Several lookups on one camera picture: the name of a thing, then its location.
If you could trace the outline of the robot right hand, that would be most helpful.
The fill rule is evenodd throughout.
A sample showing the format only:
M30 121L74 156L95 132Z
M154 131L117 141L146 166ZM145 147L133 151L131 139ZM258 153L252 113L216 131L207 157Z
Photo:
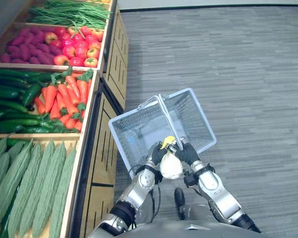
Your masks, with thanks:
M186 162L188 165L192 165L194 162L199 160L199 156L192 146L186 139L181 141L183 150L177 150L175 156L180 160Z

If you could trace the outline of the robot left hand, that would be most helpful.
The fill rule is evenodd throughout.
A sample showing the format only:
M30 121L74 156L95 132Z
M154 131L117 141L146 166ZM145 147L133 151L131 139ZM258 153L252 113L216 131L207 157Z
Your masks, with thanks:
M162 147L162 146L163 146L163 143L159 141L152 151L151 158L155 165L161 162L163 156L167 152L171 152L175 154L176 150L178 149L177 145L167 145L166 147Z

